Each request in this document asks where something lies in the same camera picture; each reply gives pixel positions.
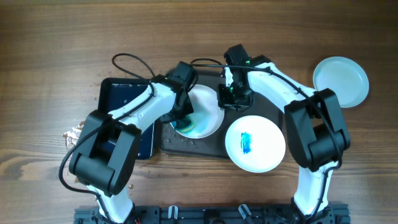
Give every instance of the white plate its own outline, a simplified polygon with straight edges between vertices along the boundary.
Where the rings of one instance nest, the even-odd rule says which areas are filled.
[[[204,138],[213,134],[224,119],[224,109],[218,106],[216,91],[208,86],[195,85],[188,96],[193,107],[193,113],[189,117],[195,123],[195,127],[187,133],[175,131],[192,139]]]
[[[251,135],[250,149],[244,152],[243,133]],[[267,172],[277,167],[285,155],[285,138],[278,126],[262,116],[237,119],[225,136],[225,148],[231,160],[249,172]]]
[[[313,72],[316,90],[329,88],[336,93],[340,106],[349,108],[365,100],[369,80],[356,62],[344,57],[330,57],[321,61]]]

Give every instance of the sponge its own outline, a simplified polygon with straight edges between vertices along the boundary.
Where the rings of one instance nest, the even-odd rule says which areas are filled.
[[[195,123],[193,122],[191,117],[187,115],[186,117],[184,117],[184,119],[173,121],[172,126],[176,131],[185,134],[190,132],[195,127]]]

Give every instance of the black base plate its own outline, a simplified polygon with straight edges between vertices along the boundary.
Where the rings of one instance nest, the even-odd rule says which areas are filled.
[[[266,205],[264,207],[248,206],[252,221],[256,224],[289,224],[286,217],[290,217],[290,205]],[[325,218],[317,220],[315,224],[350,224],[348,205],[329,204],[329,212]],[[210,224],[209,213],[218,213],[225,224],[243,224],[241,214],[236,207],[188,207],[178,208],[178,219],[169,219],[169,208],[158,206],[137,206],[135,217],[131,215],[125,223],[136,223],[136,217],[141,224]],[[103,224],[107,223],[98,212],[98,207],[76,209],[74,224]]]

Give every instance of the cable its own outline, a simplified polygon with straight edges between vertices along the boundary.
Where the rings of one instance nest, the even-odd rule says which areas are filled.
[[[151,72],[152,76],[155,76],[155,73],[154,73],[154,72],[152,71],[152,69],[148,66],[148,64],[146,64],[141,58],[139,58],[139,57],[137,57],[137,56],[135,56],[135,55],[126,54],[126,53],[121,53],[121,54],[117,54],[117,55],[113,56],[113,58],[112,58],[112,64],[113,64],[116,68],[118,68],[118,69],[120,69],[120,70],[126,72],[127,74],[130,74],[130,75],[132,75],[132,76],[134,76],[134,77],[136,77],[136,78],[142,79],[142,80],[146,80],[145,78],[142,78],[141,76],[139,76],[139,75],[137,75],[137,74],[135,74],[135,73],[132,73],[132,72],[130,72],[130,71],[128,71],[128,70],[126,70],[126,69],[120,67],[119,65],[117,65],[116,62],[115,62],[115,59],[116,59],[118,56],[130,56],[130,57],[133,57],[133,58],[137,59],[138,61],[140,61],[141,63],[143,63],[143,64],[148,68],[148,70]],[[58,171],[58,177],[59,177],[59,179],[60,179],[61,184],[62,184],[65,188],[67,188],[68,190],[71,190],[71,191],[74,191],[74,192],[79,192],[79,193],[85,193],[85,194],[93,194],[93,195],[96,197],[96,199],[97,199],[99,205],[101,206],[101,208],[102,208],[103,211],[104,211],[105,219],[107,219],[107,222],[112,223],[112,224],[113,224],[114,222],[113,222],[113,221],[110,219],[110,217],[109,217],[108,209],[104,206],[104,202],[103,202],[103,200],[102,200],[102,198],[101,198],[101,195],[100,195],[99,193],[95,192],[95,191],[92,191],[92,190],[78,189],[78,188],[74,188],[74,187],[68,185],[68,184],[65,182],[65,179],[63,178],[63,169],[65,168],[65,164],[67,163],[69,157],[70,157],[70,156],[71,156],[71,155],[72,155],[72,154],[73,154],[85,141],[87,141],[87,139],[89,139],[90,137],[92,137],[94,134],[96,134],[96,133],[98,133],[98,132],[100,132],[100,131],[105,130],[106,128],[110,127],[111,125],[116,124],[116,122],[120,121],[121,119],[123,119],[123,118],[129,116],[132,112],[134,112],[135,110],[137,110],[138,108],[140,108],[142,105],[146,104],[146,103],[154,96],[155,89],[154,89],[153,84],[152,84],[150,81],[148,81],[148,80],[146,80],[146,81],[148,82],[148,85],[149,85],[150,88],[151,88],[151,93],[150,93],[150,95],[149,95],[142,103],[140,103],[139,105],[137,105],[137,106],[134,107],[133,109],[129,110],[127,113],[124,113],[122,116],[120,116],[120,117],[118,117],[118,118],[116,118],[116,119],[114,119],[114,120],[111,119],[111,120],[108,121],[107,123],[102,124],[100,127],[96,128],[96,129],[94,129],[94,130],[92,130],[92,131],[91,131],[90,133],[88,133],[86,136],[84,136],[83,138],[79,139],[79,141],[76,143],[76,145],[75,145],[73,148],[71,148],[71,149],[67,152],[67,154],[65,155],[65,157],[63,158],[63,160],[62,160],[62,162],[61,162],[61,165],[60,165],[60,169],[59,169],[59,171]]]
[[[221,62],[219,62],[219,61],[217,61],[217,60],[215,60],[215,59],[211,59],[211,58],[196,58],[196,59],[193,59],[193,60],[190,62],[190,65],[195,66],[196,64],[194,64],[194,63],[195,63],[195,62],[200,62],[200,61],[209,61],[209,62],[217,63],[218,65],[223,65]],[[193,89],[193,87],[197,84],[198,79],[199,79],[199,75],[197,74],[197,75],[195,76],[195,81],[193,81],[193,84],[192,84],[192,86],[188,89],[188,92],[191,91],[191,90]]]
[[[318,113],[318,115],[321,117],[321,119],[323,120],[329,135],[331,137],[331,141],[333,142],[333,145],[336,149],[337,155],[338,155],[338,163],[336,166],[334,167],[329,167],[327,168],[327,170],[325,170],[323,172],[324,175],[324,179],[323,179],[323,183],[322,183],[322,190],[321,190],[321,195],[320,198],[318,199],[317,205],[315,206],[315,209],[313,211],[313,213],[311,214],[311,216],[307,219],[308,223],[311,223],[311,221],[315,218],[315,215],[318,213],[318,210],[320,208],[320,205],[322,204],[322,199],[323,196],[325,195],[325,190],[326,190],[326,182],[328,180],[328,173],[331,170],[337,170],[341,167],[341,165],[343,164],[342,158],[341,158],[341,153],[340,150],[338,148],[337,145],[337,140],[335,138],[335,135],[333,134],[333,131],[330,128],[330,125],[328,124],[325,116],[323,115],[322,111],[320,110],[320,108],[312,101],[310,100],[310,97],[305,94],[301,88],[295,86],[292,82],[290,82],[288,79],[286,79],[285,77],[283,77],[282,75],[279,75],[278,73],[275,73],[274,71],[272,71],[269,67],[267,68],[256,68],[256,67],[248,67],[248,66],[240,66],[240,65],[204,65],[204,64],[192,64],[195,67],[215,67],[215,68],[242,68],[242,69],[248,69],[248,70],[252,70],[252,71],[260,71],[260,72],[266,72],[269,73],[271,75],[274,75],[278,78],[280,78],[281,80],[285,81],[287,84],[289,84],[294,90],[297,91],[297,93],[300,93],[302,96],[304,96],[304,98],[310,103],[311,107]]]

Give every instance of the brown tabletop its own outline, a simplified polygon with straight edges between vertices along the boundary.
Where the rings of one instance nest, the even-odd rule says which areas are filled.
[[[93,196],[65,189],[57,174],[66,153],[63,133],[96,108],[104,78],[127,77],[111,65],[114,54],[136,54],[156,73],[165,73],[181,60],[222,61],[239,43],[307,86],[325,57],[348,57],[364,68],[370,92],[364,103],[343,110],[351,148],[333,173],[328,198],[348,203],[353,223],[398,220],[396,2],[4,2],[0,223],[71,223],[75,208],[96,205]],[[120,63],[149,77],[135,61]],[[129,191],[136,205],[289,203],[298,168],[289,150],[264,174],[248,173],[228,160],[157,153],[136,162]],[[82,187],[67,171],[65,178]]]

